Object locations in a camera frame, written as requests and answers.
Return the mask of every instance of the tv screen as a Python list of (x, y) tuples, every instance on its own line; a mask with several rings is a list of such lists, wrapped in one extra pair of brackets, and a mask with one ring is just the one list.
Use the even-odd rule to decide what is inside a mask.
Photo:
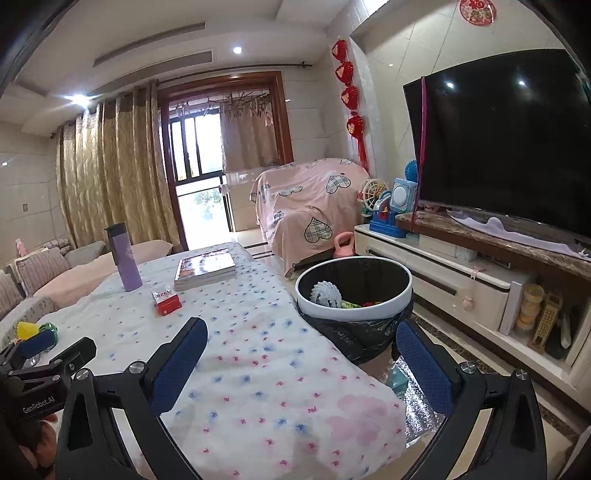
[[(420, 199), (591, 238), (591, 105), (564, 50), (527, 50), (426, 77)], [(404, 86), (418, 158), (421, 83)]]

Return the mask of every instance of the striped cushion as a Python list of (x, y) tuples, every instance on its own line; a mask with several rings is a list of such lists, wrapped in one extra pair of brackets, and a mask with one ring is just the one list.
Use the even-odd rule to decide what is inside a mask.
[(12, 277), (0, 270), (0, 320), (21, 302), (21, 294)]
[(32, 297), (43, 285), (70, 269), (59, 248), (50, 248), (17, 260), (18, 273), (27, 297)]

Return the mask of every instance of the beige curtain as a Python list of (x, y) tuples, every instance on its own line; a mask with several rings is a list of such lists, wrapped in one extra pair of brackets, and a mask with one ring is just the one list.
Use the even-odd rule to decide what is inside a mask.
[(125, 222), (132, 243), (180, 243), (164, 179), (155, 84), (100, 103), (57, 133), (57, 188), (81, 247)]
[(273, 125), (265, 125), (265, 115), (245, 108), (240, 112), (220, 105), (224, 149), (224, 172), (234, 173), (279, 165)]

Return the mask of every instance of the ceiling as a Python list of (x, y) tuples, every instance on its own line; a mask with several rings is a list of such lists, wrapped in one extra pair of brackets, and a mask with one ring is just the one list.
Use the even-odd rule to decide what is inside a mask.
[[(87, 94), (148, 66), (212, 51), (213, 61), (159, 73), (178, 74), (256, 63), (314, 63), (327, 47), (325, 28), (348, 0), (79, 0), (33, 52), (0, 99), (0, 121), (50, 135), (82, 111), (64, 95)], [(131, 42), (205, 21), (95, 59)], [(241, 46), (243, 52), (232, 52)]]

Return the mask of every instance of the sofa cushion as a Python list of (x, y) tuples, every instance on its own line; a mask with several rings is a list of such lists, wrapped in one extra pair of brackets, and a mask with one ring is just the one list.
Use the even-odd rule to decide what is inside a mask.
[[(164, 240), (152, 240), (133, 245), (134, 258), (137, 264), (166, 257), (172, 244)], [(49, 297), (62, 309), (74, 305), (82, 297), (90, 294), (104, 279), (117, 272), (113, 255), (108, 253), (84, 265), (78, 265), (54, 278), (47, 285), (37, 290), (35, 296)]]
[(56, 308), (47, 298), (24, 299), (14, 309), (0, 320), (0, 351), (17, 337), (18, 322), (37, 323)]
[(50, 248), (16, 262), (27, 297), (32, 297), (43, 285), (70, 269), (68, 260), (58, 248)]
[(22, 302), (22, 296), (12, 277), (0, 270), (0, 320)]
[(66, 260), (72, 268), (92, 262), (95, 258), (107, 253), (107, 247), (102, 240), (84, 247), (76, 248), (65, 254)]

